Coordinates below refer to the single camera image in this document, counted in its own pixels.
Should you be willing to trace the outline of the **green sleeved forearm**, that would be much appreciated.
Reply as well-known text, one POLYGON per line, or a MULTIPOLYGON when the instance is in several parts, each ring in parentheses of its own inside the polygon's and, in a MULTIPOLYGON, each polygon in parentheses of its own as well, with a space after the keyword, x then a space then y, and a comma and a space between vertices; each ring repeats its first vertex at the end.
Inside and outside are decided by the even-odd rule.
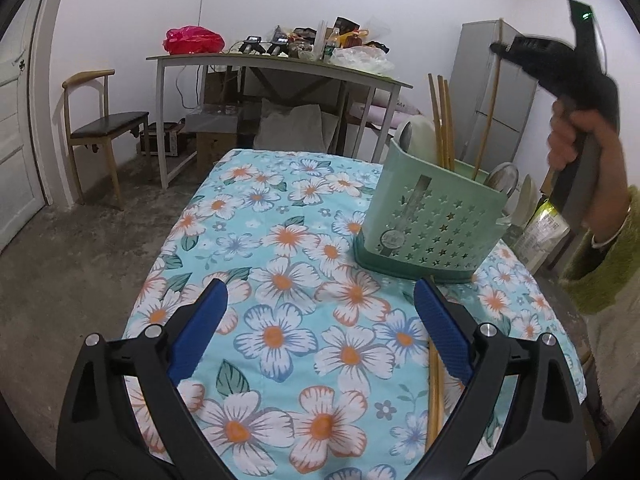
POLYGON ((595 315, 639 300, 639 213, 630 208, 607 243, 585 237, 561 274, 560 284, 579 312, 595 315))

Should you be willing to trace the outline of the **person's right hand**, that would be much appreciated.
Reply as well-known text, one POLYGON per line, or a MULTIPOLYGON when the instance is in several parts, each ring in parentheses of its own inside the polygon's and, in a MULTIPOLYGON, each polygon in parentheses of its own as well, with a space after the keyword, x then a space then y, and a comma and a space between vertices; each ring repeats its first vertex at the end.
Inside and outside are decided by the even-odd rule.
POLYGON ((617 130, 596 110, 576 110, 567 115, 560 100, 552 105, 548 136, 548 163, 561 171, 577 158, 578 131, 590 133, 600 144, 599 179, 584 217, 596 244, 608 242, 623 226, 630 205, 624 152, 617 130))

